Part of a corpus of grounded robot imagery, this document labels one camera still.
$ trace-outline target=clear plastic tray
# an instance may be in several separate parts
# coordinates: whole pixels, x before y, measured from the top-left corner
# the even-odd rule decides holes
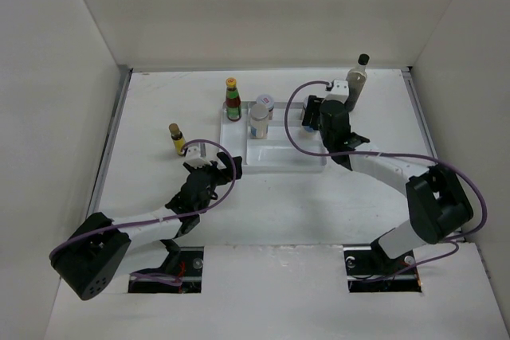
[[[286,103],[275,103],[269,121],[267,139],[255,139],[249,132],[249,109],[254,102],[241,103],[241,119],[230,121],[226,105],[222,108],[220,144],[233,156],[243,158],[243,173],[320,173],[326,166],[325,157],[300,153],[289,142],[284,130]],[[324,153],[318,132],[308,133],[301,126],[301,103],[292,103],[288,114],[289,130],[297,144],[305,150]]]

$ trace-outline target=bottle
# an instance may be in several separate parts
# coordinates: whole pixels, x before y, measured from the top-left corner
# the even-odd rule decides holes
[[[270,95],[264,94],[257,97],[255,101],[257,104],[265,105],[269,111],[269,119],[273,119],[273,111],[274,111],[274,98]]]
[[[237,91],[237,81],[233,77],[226,79],[226,116],[230,121],[241,119],[241,99]]]
[[[349,97],[345,101],[345,108],[347,111],[353,111],[356,103],[358,102],[359,95],[363,90],[363,85],[367,81],[367,73],[365,67],[368,64],[370,57],[365,53],[359,55],[358,65],[347,73],[346,81],[349,84]]]
[[[269,110],[264,104],[255,104],[249,111],[249,127],[255,139],[267,139]]]
[[[184,139],[179,126],[176,123],[171,123],[168,129],[170,130],[170,135],[172,137],[172,141],[174,142],[175,151],[178,155],[184,155],[184,150],[182,150],[182,147],[186,143],[186,140]]]

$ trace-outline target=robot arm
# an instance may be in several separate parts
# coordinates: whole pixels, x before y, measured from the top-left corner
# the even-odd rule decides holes
[[[303,125],[319,130],[330,153],[376,151],[370,140],[351,131],[343,103],[344,81],[333,81],[322,99],[308,97]],[[370,175],[406,196],[410,219],[371,243],[373,258],[384,268],[402,254],[424,244],[436,244],[473,218],[473,209],[457,175],[441,165],[425,167],[399,158],[372,155],[332,156],[351,170]]]
[[[156,221],[150,225],[123,227],[91,235],[61,249],[51,257],[53,268],[82,300],[103,291],[114,277],[133,272],[171,270],[179,259],[179,247],[172,239],[191,231],[200,221],[199,215],[163,220],[170,215],[191,213],[218,199],[216,186],[232,181],[233,169],[225,153],[218,153],[225,169],[208,162],[190,150],[184,166],[190,174],[180,191],[164,207],[134,217],[106,217],[94,213],[71,238],[93,230],[130,222]],[[242,176],[241,157],[235,157],[236,179]]]

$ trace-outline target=metal frame edge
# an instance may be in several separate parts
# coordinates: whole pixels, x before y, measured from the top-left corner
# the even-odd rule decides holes
[[[402,70],[402,78],[406,83],[407,92],[409,93],[411,103],[413,104],[414,114],[416,115],[418,126],[422,132],[422,137],[425,140],[427,151],[429,152],[429,155],[437,158],[436,148],[434,146],[434,142],[432,141],[432,136],[430,135],[429,127],[427,126],[425,115],[423,114],[422,106],[420,104],[418,94],[416,93],[416,88],[414,87],[413,77],[411,76],[409,69]]]
[[[119,130],[120,117],[122,115],[122,110],[124,109],[129,84],[131,81],[131,75],[133,73],[133,69],[129,68],[127,65],[118,65],[118,67],[120,71],[119,87],[117,90],[116,100],[113,104],[112,117],[110,118],[110,123],[108,125],[108,132],[104,141],[103,154],[101,156],[99,169],[96,174],[94,189],[92,190],[92,196],[90,197],[85,217],[89,217],[90,214],[96,212],[96,209],[101,200],[104,181],[106,179],[106,174],[110,165],[110,159],[112,157],[113,145],[115,143],[117,131]]]

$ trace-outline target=screw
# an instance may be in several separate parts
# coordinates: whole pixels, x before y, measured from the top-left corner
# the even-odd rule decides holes
[[[412,266],[415,263],[415,260],[414,260],[414,258],[411,255],[407,255],[404,258],[404,262],[409,264],[410,266]]]
[[[345,259],[345,264],[347,265],[347,268],[354,268],[354,267],[356,267],[355,261],[356,261],[356,258],[354,258],[353,256],[348,256]]]
[[[193,259],[193,268],[195,270],[199,270],[200,268],[202,268],[203,264],[204,264],[204,262],[202,259],[200,259],[200,258]]]

